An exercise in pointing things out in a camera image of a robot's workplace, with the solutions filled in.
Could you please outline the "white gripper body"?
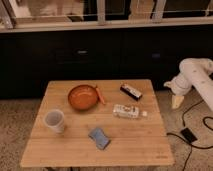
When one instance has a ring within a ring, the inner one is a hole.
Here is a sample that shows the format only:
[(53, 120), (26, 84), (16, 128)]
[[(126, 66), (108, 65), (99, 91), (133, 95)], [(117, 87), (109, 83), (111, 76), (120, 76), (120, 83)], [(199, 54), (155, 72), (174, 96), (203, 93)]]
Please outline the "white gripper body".
[(178, 74), (171, 81), (166, 81), (164, 86), (178, 96), (186, 95), (192, 88), (192, 84), (182, 74)]

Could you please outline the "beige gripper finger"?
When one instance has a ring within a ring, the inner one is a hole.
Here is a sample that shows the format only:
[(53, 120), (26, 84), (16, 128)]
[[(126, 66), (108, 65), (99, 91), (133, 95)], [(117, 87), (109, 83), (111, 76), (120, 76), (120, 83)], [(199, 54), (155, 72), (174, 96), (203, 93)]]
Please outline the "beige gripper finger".
[(184, 100), (184, 97), (183, 96), (180, 96), (180, 95), (173, 95), (172, 96), (172, 108), (173, 109), (177, 109), (180, 107), (180, 105), (182, 104)]

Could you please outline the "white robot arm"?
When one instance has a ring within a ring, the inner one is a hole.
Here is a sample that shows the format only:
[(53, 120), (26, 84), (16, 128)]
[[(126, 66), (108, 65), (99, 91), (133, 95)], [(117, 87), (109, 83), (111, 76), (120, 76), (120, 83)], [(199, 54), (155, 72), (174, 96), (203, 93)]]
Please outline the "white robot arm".
[(179, 74), (164, 83), (175, 96), (185, 96), (194, 87), (213, 111), (213, 60), (186, 58), (179, 64)]

